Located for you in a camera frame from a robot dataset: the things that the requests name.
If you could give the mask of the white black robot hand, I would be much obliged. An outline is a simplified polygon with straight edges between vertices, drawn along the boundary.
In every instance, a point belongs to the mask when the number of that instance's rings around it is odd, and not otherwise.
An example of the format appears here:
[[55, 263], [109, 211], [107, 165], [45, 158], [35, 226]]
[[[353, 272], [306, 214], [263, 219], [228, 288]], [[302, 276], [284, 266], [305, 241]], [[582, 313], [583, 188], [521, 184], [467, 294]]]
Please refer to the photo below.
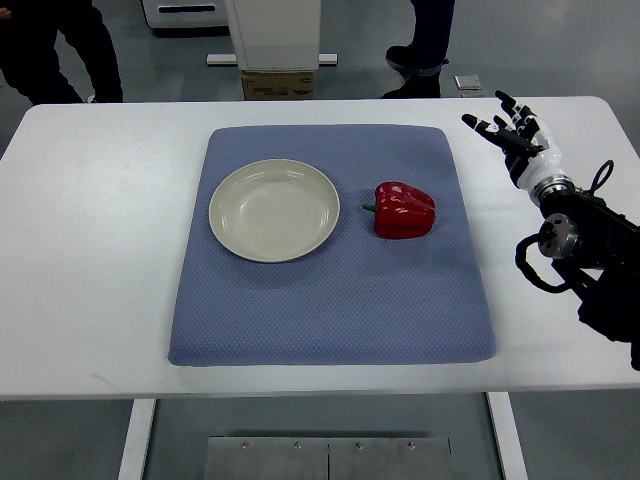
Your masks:
[[561, 168], [561, 150], [548, 125], [528, 105], [500, 90], [495, 92], [495, 96], [508, 116], [507, 121], [495, 116], [489, 122], [472, 114], [463, 114], [461, 119], [502, 151], [512, 183], [533, 194], [541, 182], [565, 174]]

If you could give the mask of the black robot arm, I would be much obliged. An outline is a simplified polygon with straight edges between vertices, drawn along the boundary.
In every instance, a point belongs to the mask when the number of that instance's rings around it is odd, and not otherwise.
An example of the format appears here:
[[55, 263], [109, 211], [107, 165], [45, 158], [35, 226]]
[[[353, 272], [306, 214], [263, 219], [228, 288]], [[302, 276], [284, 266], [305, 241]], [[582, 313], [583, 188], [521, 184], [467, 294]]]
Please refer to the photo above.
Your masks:
[[[564, 176], [542, 183], [537, 194], [544, 223], [515, 251], [515, 264], [537, 288], [573, 291], [581, 301], [579, 320], [613, 342], [630, 345], [631, 367], [639, 369], [639, 227], [596, 195], [613, 172], [606, 161], [591, 186], [576, 188]], [[563, 279], [544, 281], [527, 261], [536, 245]]]

